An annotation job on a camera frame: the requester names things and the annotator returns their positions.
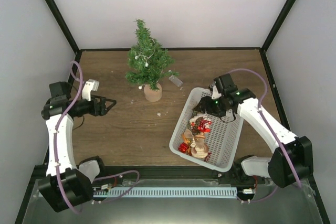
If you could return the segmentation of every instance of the wooden table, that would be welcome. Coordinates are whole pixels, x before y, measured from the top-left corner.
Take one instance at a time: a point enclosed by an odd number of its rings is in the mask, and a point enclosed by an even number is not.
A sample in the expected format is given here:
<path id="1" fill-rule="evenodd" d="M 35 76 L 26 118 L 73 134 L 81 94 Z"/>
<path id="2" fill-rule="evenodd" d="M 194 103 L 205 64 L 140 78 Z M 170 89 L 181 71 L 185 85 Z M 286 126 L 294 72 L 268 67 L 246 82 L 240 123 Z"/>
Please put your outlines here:
<path id="1" fill-rule="evenodd" d="M 103 117 L 86 115 L 84 125 L 73 131 L 76 163 L 99 155 L 106 165 L 196 165 L 169 149 L 170 138 L 190 91 L 194 87 L 207 88 L 214 78 L 235 68 L 249 68 L 266 78 L 258 50 L 181 50 L 170 51 L 170 55 L 176 61 L 170 69 L 180 73 L 183 85 L 178 88 L 168 78 L 161 80 L 162 99 L 151 103 L 144 98 L 142 90 L 125 79 L 125 73 L 130 70 L 127 51 L 83 52 L 80 65 L 84 79 L 98 80 L 100 85 L 95 94 L 115 99 L 117 105 Z M 257 97 L 262 95 L 263 84 L 253 74 L 237 72 L 232 77 L 239 88 L 247 87 Z M 270 91 L 263 105 L 279 120 Z M 81 120 L 76 118 L 74 127 Z M 266 143 L 244 122 L 236 158 L 248 154 L 271 156 Z"/>

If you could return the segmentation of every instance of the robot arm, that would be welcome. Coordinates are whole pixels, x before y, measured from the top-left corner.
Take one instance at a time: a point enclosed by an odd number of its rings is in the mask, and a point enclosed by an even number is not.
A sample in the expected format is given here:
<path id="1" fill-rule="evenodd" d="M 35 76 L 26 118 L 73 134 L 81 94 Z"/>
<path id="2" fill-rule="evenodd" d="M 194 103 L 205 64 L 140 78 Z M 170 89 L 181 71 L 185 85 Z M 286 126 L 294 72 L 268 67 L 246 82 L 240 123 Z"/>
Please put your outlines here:
<path id="1" fill-rule="evenodd" d="M 42 117 L 46 120 L 49 133 L 49 163 L 46 178 L 38 182 L 38 189 L 56 212 L 68 208 L 65 203 L 56 179 L 56 166 L 59 167 L 60 177 L 67 198 L 73 206 L 90 201 L 93 198 L 92 182 L 97 175 L 104 176 L 104 165 L 99 157 L 89 158 L 80 163 L 77 169 L 72 150 L 73 118 L 85 114 L 93 116 L 106 115 L 117 103 L 97 95 L 99 82 L 89 80 L 82 90 L 82 99 L 76 101 L 68 114 L 62 119 L 57 132 L 57 148 L 54 149 L 55 126 L 64 110 L 71 101 L 70 89 L 66 82 L 56 82 L 49 86 L 51 98 L 42 110 Z M 58 154 L 58 164 L 55 162 L 55 151 Z"/>
<path id="2" fill-rule="evenodd" d="M 283 127 L 265 108 L 258 107 L 258 99 L 248 89 L 238 89 L 230 74 L 214 79 L 211 86 L 212 99 L 202 104 L 205 112 L 222 117 L 232 109 L 246 120 L 264 139 L 272 152 L 272 158 L 249 156 L 242 160 L 241 167 L 246 175 L 257 175 L 271 178 L 276 185 L 284 188 L 295 182 L 294 175 L 285 156 L 270 129 L 261 117 L 259 110 L 284 145 L 288 156 L 300 179 L 313 173 L 312 145 L 307 137 L 297 137 L 293 132 Z"/>

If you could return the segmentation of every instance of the christmas decoration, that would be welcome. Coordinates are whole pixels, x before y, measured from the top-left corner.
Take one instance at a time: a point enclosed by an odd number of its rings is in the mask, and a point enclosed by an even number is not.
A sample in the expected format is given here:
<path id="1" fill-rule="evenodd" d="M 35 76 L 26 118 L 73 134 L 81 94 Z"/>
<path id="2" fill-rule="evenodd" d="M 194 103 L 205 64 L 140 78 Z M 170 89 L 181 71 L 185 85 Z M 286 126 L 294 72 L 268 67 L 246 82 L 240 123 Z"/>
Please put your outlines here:
<path id="1" fill-rule="evenodd" d="M 185 153 L 188 149 L 189 149 L 189 146 L 188 146 L 187 144 L 185 144 L 185 143 L 182 143 L 182 144 L 180 144 L 178 150 L 179 150 L 180 152 L 182 152 L 182 153 Z"/>
<path id="2" fill-rule="evenodd" d="M 212 124 L 207 114 L 193 113 L 186 130 L 182 133 L 183 143 L 179 146 L 179 151 L 195 158 L 209 160 L 211 152 L 205 143 L 205 133 L 210 132 Z"/>
<path id="3" fill-rule="evenodd" d="M 175 76 L 174 71 L 165 71 L 165 68 L 174 63 L 166 49 L 151 37 L 151 32 L 145 27 L 145 22 L 137 19 L 135 32 L 138 42 L 128 52 L 128 64 L 134 68 L 126 74 L 131 84 L 148 85 L 153 91 L 159 90 L 157 82 L 165 76 Z"/>

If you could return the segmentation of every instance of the red wire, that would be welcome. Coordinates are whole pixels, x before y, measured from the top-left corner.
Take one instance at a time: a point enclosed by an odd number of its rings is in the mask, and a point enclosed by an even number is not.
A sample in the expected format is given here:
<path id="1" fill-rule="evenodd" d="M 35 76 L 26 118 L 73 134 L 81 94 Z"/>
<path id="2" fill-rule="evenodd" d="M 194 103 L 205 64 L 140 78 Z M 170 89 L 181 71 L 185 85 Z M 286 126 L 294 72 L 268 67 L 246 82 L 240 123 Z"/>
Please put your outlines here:
<path id="1" fill-rule="evenodd" d="M 117 178 L 114 177 L 114 184 L 113 184 L 113 188 L 115 188 L 117 186 Z"/>
<path id="2" fill-rule="evenodd" d="M 255 184 L 255 190 L 257 191 L 257 186 L 258 186 L 258 178 L 257 178 L 257 176 L 256 175 L 253 175 L 253 178 L 255 179 L 255 181 L 256 181 L 256 184 Z"/>

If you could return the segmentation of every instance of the black metal frame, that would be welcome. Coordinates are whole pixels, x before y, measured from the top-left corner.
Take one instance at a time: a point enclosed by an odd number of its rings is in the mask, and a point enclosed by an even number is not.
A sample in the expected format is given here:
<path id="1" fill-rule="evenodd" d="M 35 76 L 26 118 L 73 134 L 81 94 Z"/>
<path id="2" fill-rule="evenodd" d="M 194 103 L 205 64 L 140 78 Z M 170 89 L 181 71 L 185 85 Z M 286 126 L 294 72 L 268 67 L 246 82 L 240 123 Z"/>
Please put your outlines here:
<path id="1" fill-rule="evenodd" d="M 66 22 L 64 21 L 56 3 L 54 0 L 45 0 L 47 5 L 49 6 L 52 14 L 54 15 L 57 23 L 59 24 L 61 30 L 63 31 L 65 37 L 67 38 L 70 46 L 72 47 L 74 53 L 75 53 L 75 61 L 79 62 L 82 52 L 84 51 L 127 51 L 129 48 L 104 48 L 104 49 L 79 49 Z M 296 0 L 287 0 L 276 19 L 276 22 L 274 23 L 269 35 L 267 36 L 265 43 L 263 46 L 260 47 L 245 47 L 245 48 L 234 48 L 234 47 L 225 47 L 225 48 L 169 48 L 169 50 L 244 50 L 244 49 L 257 49 L 260 52 L 262 62 L 265 67 L 266 75 L 268 78 L 268 82 L 271 87 L 272 94 L 274 96 L 275 104 L 280 116 L 281 123 L 284 127 L 287 129 L 290 129 L 289 123 L 285 114 L 285 111 L 283 109 L 281 99 L 279 92 L 277 90 L 277 86 L 275 84 L 274 78 L 272 76 L 271 68 L 269 66 L 266 51 L 268 50 L 269 46 L 271 45 L 272 41 L 274 40 L 277 32 L 279 31 L 282 23 L 286 19 L 288 13 L 290 12 L 293 4 Z M 77 68 L 74 66 L 73 69 L 74 73 L 76 73 Z M 70 75 L 68 82 L 73 84 L 74 79 Z M 44 163 L 47 164 L 48 162 L 48 152 L 46 154 Z M 16 224 L 20 224 L 23 222 L 25 212 L 30 200 L 30 196 L 33 191 L 33 186 L 35 184 L 35 181 L 37 179 L 42 179 L 45 177 L 47 166 L 46 165 L 39 165 L 35 166 L 32 177 L 29 181 L 21 208 L 19 210 Z M 254 180 L 246 180 L 243 183 L 238 182 L 236 180 L 235 175 L 229 171 L 227 173 L 219 173 L 217 171 L 209 170 L 204 167 L 190 167 L 190 166 L 106 166 L 106 169 L 108 173 L 110 174 L 116 174 L 125 170 L 130 169 L 136 169 L 140 172 L 142 179 L 217 179 L 220 184 L 231 184 L 233 186 L 250 186 L 253 185 Z M 327 212 L 324 208 L 322 199 L 320 197 L 318 188 L 316 186 L 316 182 L 314 179 L 314 176 L 309 177 L 309 182 L 312 187 L 312 189 L 316 192 L 315 200 L 318 205 L 320 215 L 323 219 L 324 223 L 330 223 Z"/>

